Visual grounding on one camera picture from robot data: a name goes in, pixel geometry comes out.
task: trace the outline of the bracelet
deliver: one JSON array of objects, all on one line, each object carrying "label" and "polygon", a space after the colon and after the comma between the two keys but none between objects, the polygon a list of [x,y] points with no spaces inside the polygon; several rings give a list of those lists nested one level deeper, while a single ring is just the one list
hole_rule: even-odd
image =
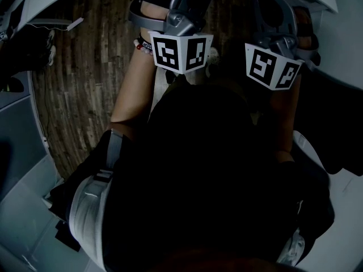
[{"label": "bracelet", "polygon": [[141,44],[144,48],[148,49],[149,51],[153,51],[153,45],[147,42],[145,39],[142,38],[141,33],[138,37],[138,43]]},{"label": "bracelet", "polygon": [[134,40],[134,45],[138,50],[141,50],[143,53],[149,54],[151,56],[154,55],[152,50],[147,49],[146,47],[142,46],[137,39]]}]

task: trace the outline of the gray strap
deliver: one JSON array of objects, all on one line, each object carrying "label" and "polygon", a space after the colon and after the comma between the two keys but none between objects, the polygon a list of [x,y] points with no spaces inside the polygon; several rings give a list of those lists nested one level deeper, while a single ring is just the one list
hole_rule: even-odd
[{"label": "gray strap", "polygon": [[113,170],[113,166],[120,158],[121,146],[123,144],[123,136],[116,130],[111,131],[111,137],[109,139],[106,168]]}]

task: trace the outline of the hand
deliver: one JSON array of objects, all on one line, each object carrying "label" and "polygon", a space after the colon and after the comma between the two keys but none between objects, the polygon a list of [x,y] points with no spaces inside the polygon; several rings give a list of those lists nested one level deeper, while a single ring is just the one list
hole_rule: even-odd
[{"label": "hand", "polygon": [[[141,13],[150,18],[165,20],[168,12],[169,9],[165,9],[148,2],[143,2],[141,5]],[[141,36],[146,41],[151,41],[148,29],[141,28]]]}]

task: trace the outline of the wooden floor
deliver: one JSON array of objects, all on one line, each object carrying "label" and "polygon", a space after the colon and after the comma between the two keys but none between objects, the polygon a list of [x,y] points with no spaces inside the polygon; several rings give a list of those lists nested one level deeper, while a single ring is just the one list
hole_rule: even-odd
[{"label": "wooden floor", "polygon": [[[85,20],[70,32],[56,31],[54,65],[33,72],[40,121],[64,178],[106,130],[138,35],[128,21],[128,0],[66,1],[51,8],[56,17]],[[251,18],[251,0],[213,0],[204,32],[214,34],[223,56],[233,41],[240,47],[251,40]]]}]

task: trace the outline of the beaded bracelet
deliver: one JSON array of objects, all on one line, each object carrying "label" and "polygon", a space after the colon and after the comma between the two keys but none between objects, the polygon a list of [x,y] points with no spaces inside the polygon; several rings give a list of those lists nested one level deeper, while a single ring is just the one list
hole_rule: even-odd
[{"label": "beaded bracelet", "polygon": [[153,56],[153,55],[154,55],[154,53],[153,53],[153,51],[152,51],[152,50],[149,50],[149,49],[147,49],[147,48],[143,47],[143,46],[142,46],[142,45],[138,42],[138,40],[137,40],[137,39],[135,39],[135,40],[134,40],[134,45],[135,45],[135,47],[136,47],[138,50],[141,50],[143,53],[149,54],[149,55],[151,55],[151,56]]}]

